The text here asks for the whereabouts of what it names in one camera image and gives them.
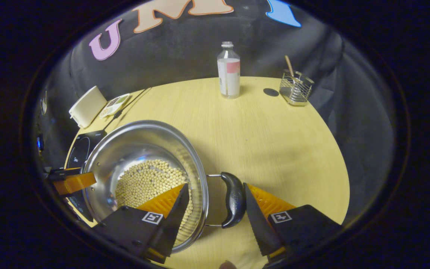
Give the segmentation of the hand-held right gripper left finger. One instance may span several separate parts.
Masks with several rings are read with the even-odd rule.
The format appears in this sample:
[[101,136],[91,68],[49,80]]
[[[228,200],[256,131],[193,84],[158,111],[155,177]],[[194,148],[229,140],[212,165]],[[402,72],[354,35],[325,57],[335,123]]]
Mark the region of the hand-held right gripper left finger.
[[121,206],[94,231],[132,256],[164,264],[172,254],[189,197],[188,184],[178,185],[137,208]]

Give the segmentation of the pile of yellow soybeans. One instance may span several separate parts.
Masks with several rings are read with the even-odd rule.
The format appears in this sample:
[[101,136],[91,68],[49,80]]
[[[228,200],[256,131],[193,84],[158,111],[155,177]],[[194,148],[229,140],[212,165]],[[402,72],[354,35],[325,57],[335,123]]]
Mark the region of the pile of yellow soybeans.
[[174,248],[183,248],[185,243],[189,244],[197,225],[197,203],[193,202],[193,196],[198,199],[197,186],[190,182],[183,166],[164,160],[130,163],[118,176],[113,192],[118,208],[128,206],[167,217],[184,185],[188,187],[189,202],[174,243]]

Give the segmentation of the white toaster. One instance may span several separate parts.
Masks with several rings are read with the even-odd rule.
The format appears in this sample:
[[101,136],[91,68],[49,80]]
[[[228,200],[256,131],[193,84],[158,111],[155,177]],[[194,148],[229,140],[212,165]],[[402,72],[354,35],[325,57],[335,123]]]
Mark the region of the white toaster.
[[88,90],[69,109],[70,118],[79,128],[87,128],[106,105],[106,98],[97,86]]

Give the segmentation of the black induction cooktop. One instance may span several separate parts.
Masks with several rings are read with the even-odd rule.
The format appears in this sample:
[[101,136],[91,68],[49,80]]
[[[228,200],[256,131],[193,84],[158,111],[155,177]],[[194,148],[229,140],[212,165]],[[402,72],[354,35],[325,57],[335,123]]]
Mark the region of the black induction cooktop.
[[[79,134],[69,150],[65,168],[83,167],[89,155],[105,136],[106,131],[104,130]],[[87,221],[93,222],[93,217],[86,205],[82,190],[73,193],[68,200]]]

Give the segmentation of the clear bottle with pink label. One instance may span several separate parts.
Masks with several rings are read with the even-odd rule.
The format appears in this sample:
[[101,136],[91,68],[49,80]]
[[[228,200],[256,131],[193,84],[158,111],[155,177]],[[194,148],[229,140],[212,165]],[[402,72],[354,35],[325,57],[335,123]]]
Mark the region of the clear bottle with pink label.
[[240,95],[240,56],[231,41],[223,41],[221,48],[217,56],[220,93],[226,99],[235,99]]

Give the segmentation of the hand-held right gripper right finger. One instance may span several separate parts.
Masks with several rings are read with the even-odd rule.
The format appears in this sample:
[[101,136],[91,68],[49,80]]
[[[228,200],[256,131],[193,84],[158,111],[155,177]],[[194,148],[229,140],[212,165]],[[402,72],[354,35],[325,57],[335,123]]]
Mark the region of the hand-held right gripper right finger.
[[342,226],[311,205],[300,207],[244,183],[246,213],[261,255],[269,262],[302,257]]

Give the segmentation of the white divided bean tray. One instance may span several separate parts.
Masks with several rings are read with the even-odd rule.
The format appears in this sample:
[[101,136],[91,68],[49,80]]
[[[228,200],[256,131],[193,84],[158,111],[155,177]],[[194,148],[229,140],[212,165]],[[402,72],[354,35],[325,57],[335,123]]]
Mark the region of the white divided bean tray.
[[108,117],[118,112],[121,107],[127,102],[130,94],[123,94],[114,99],[111,99],[99,113],[99,118]]

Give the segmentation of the stainless steel pot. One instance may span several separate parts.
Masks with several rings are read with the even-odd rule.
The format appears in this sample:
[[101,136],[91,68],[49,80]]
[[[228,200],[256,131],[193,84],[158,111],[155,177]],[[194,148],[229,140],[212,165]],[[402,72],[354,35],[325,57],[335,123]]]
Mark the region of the stainless steel pot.
[[208,177],[195,148],[175,127],[156,120],[134,121],[106,135],[88,156],[82,172],[92,172],[96,183],[82,193],[92,218],[100,222],[116,211],[109,202],[121,175],[145,161],[162,160],[181,170],[192,196],[192,213],[178,233],[173,252],[192,245],[206,227],[209,210]]

